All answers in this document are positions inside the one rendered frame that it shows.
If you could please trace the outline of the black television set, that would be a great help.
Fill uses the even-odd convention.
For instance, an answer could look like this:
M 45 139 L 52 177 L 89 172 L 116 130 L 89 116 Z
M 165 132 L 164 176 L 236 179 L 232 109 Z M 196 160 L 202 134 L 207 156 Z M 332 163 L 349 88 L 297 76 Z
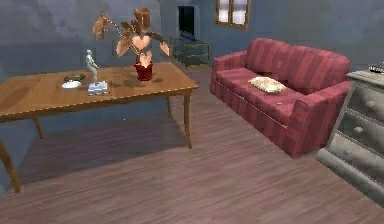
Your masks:
M 196 5 L 178 7 L 179 33 L 181 37 L 196 41 L 199 32 L 199 12 Z

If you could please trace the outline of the wooden framed window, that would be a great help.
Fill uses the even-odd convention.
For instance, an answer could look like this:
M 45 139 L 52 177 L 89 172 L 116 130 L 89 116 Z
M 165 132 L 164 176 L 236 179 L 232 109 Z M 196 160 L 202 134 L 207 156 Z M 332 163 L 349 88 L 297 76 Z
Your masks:
M 220 26 L 247 30 L 251 0 L 216 0 L 215 23 Z

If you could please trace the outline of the house plant in red pot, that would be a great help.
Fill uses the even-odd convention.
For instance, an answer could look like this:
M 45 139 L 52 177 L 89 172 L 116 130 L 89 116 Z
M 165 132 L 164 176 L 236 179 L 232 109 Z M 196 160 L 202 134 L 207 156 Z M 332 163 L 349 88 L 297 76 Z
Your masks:
M 108 31 L 108 25 L 113 25 L 120 36 L 120 40 L 116 45 L 117 56 L 121 57 L 128 50 L 132 50 L 136 55 L 134 68 L 137 72 L 137 79 L 139 81 L 150 81 L 153 78 L 153 54 L 150 50 L 147 50 L 150 42 L 157 40 L 160 49 L 167 56 L 170 55 L 170 49 L 160 34 L 149 31 L 151 18 L 148 8 L 136 8 L 133 10 L 133 14 L 135 16 L 133 20 L 130 22 L 121 22 L 121 24 L 118 25 L 101 11 L 94 24 L 93 35 L 95 38 L 103 40 L 105 33 Z

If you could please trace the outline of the white figurine statue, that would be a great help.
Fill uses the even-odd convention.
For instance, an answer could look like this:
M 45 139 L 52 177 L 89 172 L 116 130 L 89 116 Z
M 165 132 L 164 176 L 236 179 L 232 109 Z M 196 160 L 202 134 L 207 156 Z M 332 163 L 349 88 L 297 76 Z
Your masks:
M 89 87 L 88 87 L 88 95 L 92 96 L 92 95 L 107 94 L 108 84 L 106 81 L 98 80 L 97 69 L 99 68 L 99 66 L 95 63 L 91 50 L 87 50 L 86 66 L 87 66 L 87 69 L 91 72 L 93 77 L 93 81 L 89 84 Z

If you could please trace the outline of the brown wooden table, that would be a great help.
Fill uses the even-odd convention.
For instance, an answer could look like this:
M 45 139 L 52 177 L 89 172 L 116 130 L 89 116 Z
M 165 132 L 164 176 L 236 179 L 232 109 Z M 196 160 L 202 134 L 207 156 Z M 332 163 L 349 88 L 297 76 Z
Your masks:
M 184 123 L 189 123 L 192 91 L 198 85 L 170 62 L 154 65 L 154 78 L 140 82 L 131 66 L 99 70 L 108 93 L 90 96 L 89 80 L 74 89 L 62 84 L 69 72 L 12 77 L 0 84 L 0 196 L 16 179 L 16 167 L 35 137 L 72 128 L 99 127 L 125 118 L 139 118 L 168 108 L 162 98 L 184 98 Z

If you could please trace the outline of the green television stand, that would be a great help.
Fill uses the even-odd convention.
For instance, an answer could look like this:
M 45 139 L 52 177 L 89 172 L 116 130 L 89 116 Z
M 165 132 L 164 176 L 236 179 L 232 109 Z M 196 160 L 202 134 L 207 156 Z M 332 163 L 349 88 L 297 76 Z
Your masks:
M 171 55 L 186 69 L 204 67 L 210 63 L 210 44 L 182 37 L 170 39 Z

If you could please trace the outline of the red striped sofa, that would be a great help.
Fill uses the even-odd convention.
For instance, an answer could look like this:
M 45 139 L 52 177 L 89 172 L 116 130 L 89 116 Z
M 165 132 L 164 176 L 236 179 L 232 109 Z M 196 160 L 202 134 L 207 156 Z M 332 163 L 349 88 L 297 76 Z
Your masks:
M 246 50 L 216 58 L 210 91 L 291 157 L 326 146 L 351 87 L 349 60 L 307 46 L 257 38 Z M 248 81 L 282 83 L 278 93 Z

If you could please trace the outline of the cream cushion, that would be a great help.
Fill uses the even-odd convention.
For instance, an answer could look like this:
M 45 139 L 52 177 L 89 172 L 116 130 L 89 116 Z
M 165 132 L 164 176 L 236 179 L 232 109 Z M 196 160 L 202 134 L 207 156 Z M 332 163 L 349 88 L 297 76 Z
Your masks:
M 282 83 L 270 77 L 258 76 L 250 79 L 248 83 L 266 93 L 278 93 L 286 89 Z

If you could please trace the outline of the white plate with green food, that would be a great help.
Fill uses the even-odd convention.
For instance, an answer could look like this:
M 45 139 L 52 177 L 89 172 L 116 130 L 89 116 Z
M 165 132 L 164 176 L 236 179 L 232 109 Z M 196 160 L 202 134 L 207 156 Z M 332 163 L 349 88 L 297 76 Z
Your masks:
M 63 89 L 72 89 L 81 86 L 81 81 L 85 78 L 84 74 L 69 75 L 64 78 Z

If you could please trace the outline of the grey chest of drawers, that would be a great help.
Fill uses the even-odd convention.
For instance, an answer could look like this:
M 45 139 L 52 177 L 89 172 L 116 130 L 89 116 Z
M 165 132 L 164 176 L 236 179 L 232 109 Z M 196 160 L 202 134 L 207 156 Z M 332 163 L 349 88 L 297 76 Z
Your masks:
M 351 89 L 316 159 L 384 208 L 384 72 L 348 77 Z

